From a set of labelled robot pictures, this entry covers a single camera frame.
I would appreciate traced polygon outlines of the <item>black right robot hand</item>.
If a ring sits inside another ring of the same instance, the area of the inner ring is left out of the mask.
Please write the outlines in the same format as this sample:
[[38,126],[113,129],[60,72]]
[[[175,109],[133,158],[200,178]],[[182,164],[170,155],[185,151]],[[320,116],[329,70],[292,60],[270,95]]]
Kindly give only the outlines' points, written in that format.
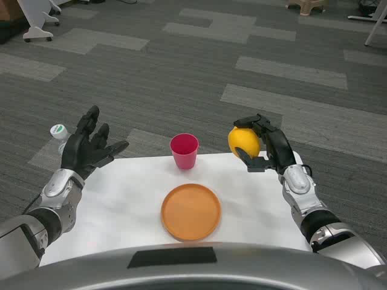
[[251,129],[266,145],[267,158],[250,157],[241,147],[236,147],[238,157],[247,166],[248,172],[264,172],[272,169],[283,175],[285,170],[296,164],[293,150],[283,131],[273,126],[269,119],[261,114],[245,117],[233,122],[238,129]]

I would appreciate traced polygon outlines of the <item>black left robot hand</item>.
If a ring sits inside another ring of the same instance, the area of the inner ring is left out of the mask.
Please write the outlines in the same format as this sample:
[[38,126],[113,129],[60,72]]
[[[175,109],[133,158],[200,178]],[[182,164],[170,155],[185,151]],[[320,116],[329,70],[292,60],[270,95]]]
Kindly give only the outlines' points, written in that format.
[[62,153],[61,168],[76,172],[84,180],[96,168],[113,162],[129,146],[126,140],[107,145],[109,125],[105,123],[94,131],[99,114],[99,107],[94,105],[81,117]]

